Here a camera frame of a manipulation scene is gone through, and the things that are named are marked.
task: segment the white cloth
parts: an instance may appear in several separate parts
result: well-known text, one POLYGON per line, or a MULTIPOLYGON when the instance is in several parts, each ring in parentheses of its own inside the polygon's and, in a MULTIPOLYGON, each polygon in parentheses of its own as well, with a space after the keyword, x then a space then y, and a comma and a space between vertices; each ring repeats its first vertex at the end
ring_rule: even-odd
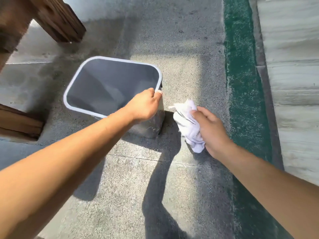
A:
POLYGON ((190 114, 191 110, 197 110, 196 105, 190 99, 185 103, 176 103, 169 106, 169 109, 175 108, 173 118, 181 131, 185 141, 190 145, 195 153, 200 153, 205 148, 205 142, 199 132, 199 124, 190 114))

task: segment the finger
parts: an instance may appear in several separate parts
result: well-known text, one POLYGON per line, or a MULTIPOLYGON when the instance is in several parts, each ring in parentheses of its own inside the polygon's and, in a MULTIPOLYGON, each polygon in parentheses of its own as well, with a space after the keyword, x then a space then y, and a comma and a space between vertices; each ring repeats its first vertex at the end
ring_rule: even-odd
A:
POLYGON ((151 95, 153 97, 154 96, 154 92, 155 92, 154 88, 149 88, 147 90, 151 93, 151 95))
POLYGON ((216 121, 216 119, 218 119, 218 117, 214 113, 211 113, 209 110, 207 110, 204 107, 198 106, 197 110, 202 112, 211 121, 216 121))
POLYGON ((154 100, 159 102, 162 99, 162 96, 163 96, 163 92, 161 90, 157 90, 154 93, 154 100))
POLYGON ((209 123, 208 118, 202 112, 192 110, 190 113, 193 116, 193 118, 198 121, 199 125, 202 126, 204 124, 209 123))

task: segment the brown wooden furniture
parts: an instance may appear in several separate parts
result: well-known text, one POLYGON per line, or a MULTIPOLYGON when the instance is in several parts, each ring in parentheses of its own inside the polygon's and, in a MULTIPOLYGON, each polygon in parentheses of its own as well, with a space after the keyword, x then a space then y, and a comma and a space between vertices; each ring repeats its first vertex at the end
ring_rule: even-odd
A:
MULTIPOLYGON (((63 0, 0 0, 0 71, 32 19, 57 42, 80 42, 86 31, 63 0)), ((0 136, 37 140, 44 122, 0 105, 0 136)))

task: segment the plastic container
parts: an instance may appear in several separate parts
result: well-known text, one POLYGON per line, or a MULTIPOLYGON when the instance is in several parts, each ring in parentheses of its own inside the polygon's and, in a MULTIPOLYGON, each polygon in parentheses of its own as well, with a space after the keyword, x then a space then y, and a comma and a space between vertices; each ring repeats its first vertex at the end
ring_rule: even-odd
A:
MULTIPOLYGON (((102 119, 124 107, 136 94, 153 87, 161 89, 162 73, 154 65, 96 56, 78 68, 63 96, 71 110, 102 119)), ((134 125, 129 132, 156 137, 164 121, 161 100, 156 115, 134 125)))

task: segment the green painted stripe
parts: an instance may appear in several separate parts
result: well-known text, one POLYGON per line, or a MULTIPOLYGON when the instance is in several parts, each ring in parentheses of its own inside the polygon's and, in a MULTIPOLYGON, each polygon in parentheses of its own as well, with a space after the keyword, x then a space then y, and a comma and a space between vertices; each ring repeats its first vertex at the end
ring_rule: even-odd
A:
MULTIPOLYGON (((256 68, 252 10, 248 0, 224 0, 225 70, 229 98, 231 138, 272 162, 270 130, 261 78, 256 68)), ((282 239, 288 236, 261 204, 233 178, 234 237, 282 239)))

